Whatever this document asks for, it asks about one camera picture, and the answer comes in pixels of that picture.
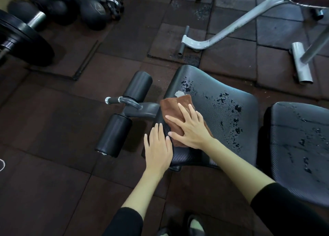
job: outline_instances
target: dark floor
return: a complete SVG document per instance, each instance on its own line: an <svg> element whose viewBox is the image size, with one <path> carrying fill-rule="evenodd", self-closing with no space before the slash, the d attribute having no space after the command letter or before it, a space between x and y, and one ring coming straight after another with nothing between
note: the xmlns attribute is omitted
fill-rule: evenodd
<svg viewBox="0 0 329 236"><path fill-rule="evenodd" d="M260 123L278 101L329 108L329 46L312 64L314 84L292 78L288 49L308 45L329 23L316 24L307 9L283 5L266 12L202 53L175 51L186 25L203 40L263 0L125 0L121 21L92 32L79 21L42 32L56 51L55 64L26 69L10 58L0 67L1 235L101 235L145 169L142 136L151 121L134 119L117 159L93 150L120 96L138 70L153 77L146 101L162 99L176 69L191 64L219 81L255 95ZM329 210L311 205L329 221ZM183 167L167 172L148 209L143 235L179 228L185 211L198 213L210 235L268 235L243 196L220 170Z"/></svg>

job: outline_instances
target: metal leg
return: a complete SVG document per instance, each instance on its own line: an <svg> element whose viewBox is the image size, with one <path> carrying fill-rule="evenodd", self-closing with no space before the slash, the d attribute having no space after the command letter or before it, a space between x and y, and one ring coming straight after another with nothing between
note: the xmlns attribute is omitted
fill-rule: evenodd
<svg viewBox="0 0 329 236"><path fill-rule="evenodd" d="M248 22L252 21L262 13L266 12L267 10L288 2L289 2L288 0L265 0L260 5L258 5L257 7L246 13L244 16L233 22L227 28L220 31L217 35L215 35L211 39L205 41L196 41L187 37L187 35L184 35L182 39L182 43L185 43L187 47L190 47L192 49L204 50L212 46L213 44L221 41L222 39L233 33L235 30L244 26Z"/></svg>
<svg viewBox="0 0 329 236"><path fill-rule="evenodd" d="M299 83L313 84L309 62L314 58L315 55L317 55L317 53L328 41L329 26L327 26L326 29L319 35L319 37L312 43L312 45L310 45L306 52L302 43L294 42L292 44L291 50L295 60Z"/></svg>

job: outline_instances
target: black sleeve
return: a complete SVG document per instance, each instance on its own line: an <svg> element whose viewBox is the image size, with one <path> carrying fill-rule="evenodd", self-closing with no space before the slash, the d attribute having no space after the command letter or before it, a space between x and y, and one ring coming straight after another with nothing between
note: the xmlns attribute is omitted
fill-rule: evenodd
<svg viewBox="0 0 329 236"><path fill-rule="evenodd" d="M142 216L132 208L122 207L114 215L103 236L140 236L142 229Z"/></svg>
<svg viewBox="0 0 329 236"><path fill-rule="evenodd" d="M250 205L273 235L329 235L329 224L278 183L264 187Z"/></svg>

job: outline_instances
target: metal pipe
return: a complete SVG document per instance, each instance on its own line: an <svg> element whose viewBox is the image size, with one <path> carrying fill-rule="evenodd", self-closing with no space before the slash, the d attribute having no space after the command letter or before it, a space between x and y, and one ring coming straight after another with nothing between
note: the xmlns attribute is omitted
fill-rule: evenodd
<svg viewBox="0 0 329 236"><path fill-rule="evenodd" d="M47 16L43 12L39 11L27 25L34 29L39 26L40 23L43 22L46 18Z"/></svg>
<svg viewBox="0 0 329 236"><path fill-rule="evenodd" d="M328 41L329 41L329 25L312 43L312 45L310 45L310 47L300 58L300 61L304 64L308 64Z"/></svg>
<svg viewBox="0 0 329 236"><path fill-rule="evenodd" d="M250 10L248 13L246 13L245 15L243 15L242 17L237 19L235 22L233 22L231 25L229 25L228 27L226 27L225 29L220 31L218 34L216 34L209 40L196 41L196 40L193 40L193 39L187 37L187 35L184 35L183 39L182 39L182 43L184 43L186 46L188 46L192 49L204 50L204 49L212 46L213 44L221 41L222 39L224 39L225 37L227 37L228 35L233 33L235 30L244 26L248 22L252 21L259 15L266 12L267 10L269 10L275 6L278 6L278 5L288 3L288 2L289 2L288 0L265 0L260 5L256 6L252 10Z"/></svg>

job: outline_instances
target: towel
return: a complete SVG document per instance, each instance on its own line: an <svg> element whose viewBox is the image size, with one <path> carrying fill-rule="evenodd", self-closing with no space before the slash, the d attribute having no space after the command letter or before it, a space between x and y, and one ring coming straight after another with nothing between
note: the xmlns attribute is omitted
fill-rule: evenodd
<svg viewBox="0 0 329 236"><path fill-rule="evenodd" d="M168 119L166 119L166 115L178 118L179 120L185 122L185 119L183 117L183 114L181 112L181 110L178 107L178 103L180 103L181 105L183 105L183 107L187 110L187 112L191 115L190 109L188 107L189 104L191 104L193 106L193 108L195 109L193 103L192 103L192 98L191 95L184 95L181 96L179 98L166 98L160 101L160 107L161 107L161 111L162 111L162 116L164 121L170 126L171 131L176 132L178 135L183 136L184 135L184 131L182 130L182 128L180 128L178 125L176 125L175 123L169 121ZM214 137L210 131L210 129L208 128L206 121L204 121L205 127L207 128L209 134ZM175 139L171 139L172 140L172 144L175 147L187 147L185 144L175 140Z"/></svg>

